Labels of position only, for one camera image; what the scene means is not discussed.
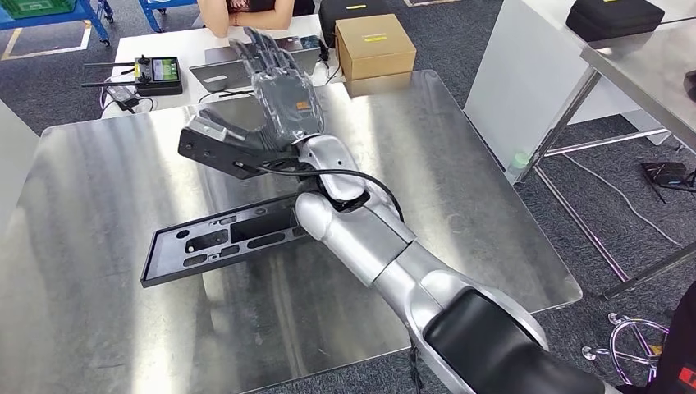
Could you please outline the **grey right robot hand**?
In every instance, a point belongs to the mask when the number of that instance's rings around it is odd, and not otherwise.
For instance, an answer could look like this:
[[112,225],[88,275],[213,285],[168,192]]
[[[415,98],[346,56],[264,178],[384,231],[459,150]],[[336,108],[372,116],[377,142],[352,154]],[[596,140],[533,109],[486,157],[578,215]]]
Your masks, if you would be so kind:
[[244,63],[254,96],[263,109],[264,124],[246,130],[205,108],[195,117],[204,125],[203,133],[240,149],[261,152],[283,152],[323,133],[323,111],[308,74],[271,36],[250,27],[244,32],[251,39],[250,45],[238,39],[230,39],[229,43]]

